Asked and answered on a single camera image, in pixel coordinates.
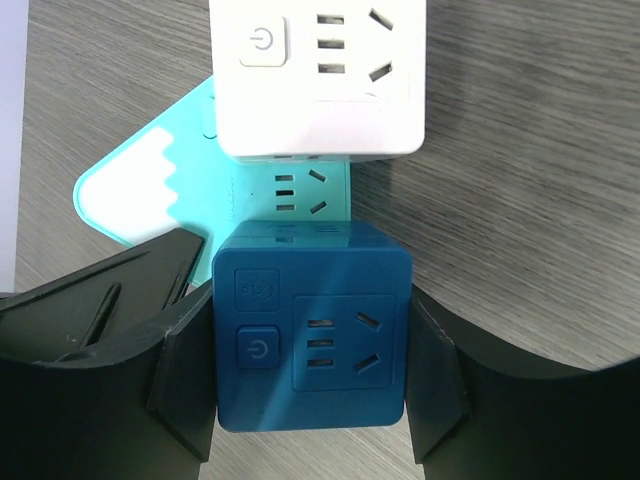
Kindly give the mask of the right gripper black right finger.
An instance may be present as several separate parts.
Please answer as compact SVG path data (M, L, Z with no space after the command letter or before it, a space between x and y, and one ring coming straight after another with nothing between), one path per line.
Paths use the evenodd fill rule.
M639 362L572 367L510 344L422 290L407 412L428 479L635 479Z

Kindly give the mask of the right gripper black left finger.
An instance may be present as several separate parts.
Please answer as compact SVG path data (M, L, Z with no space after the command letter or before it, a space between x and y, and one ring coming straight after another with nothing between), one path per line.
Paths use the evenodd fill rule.
M5 479L195 479L216 414L203 240L176 228L1 299Z

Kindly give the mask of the blue cube socket plug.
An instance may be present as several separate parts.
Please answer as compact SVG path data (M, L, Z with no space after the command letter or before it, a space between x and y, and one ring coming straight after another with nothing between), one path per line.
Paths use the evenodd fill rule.
M218 416L230 432L403 415L409 252L359 221L247 221L212 262Z

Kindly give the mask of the teal triangular socket base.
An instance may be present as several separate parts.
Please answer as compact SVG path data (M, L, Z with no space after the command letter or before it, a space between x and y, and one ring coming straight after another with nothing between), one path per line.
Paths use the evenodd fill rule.
M176 227L205 238L190 278L199 286L246 220L349 220L351 175L341 161L247 165L228 157L208 78L83 173L73 201L86 224L127 247Z

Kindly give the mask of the white cube socket plug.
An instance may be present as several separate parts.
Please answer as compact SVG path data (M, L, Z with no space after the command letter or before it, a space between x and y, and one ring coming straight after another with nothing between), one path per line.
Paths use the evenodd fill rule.
M242 162L419 150L424 1L213 1L217 138Z

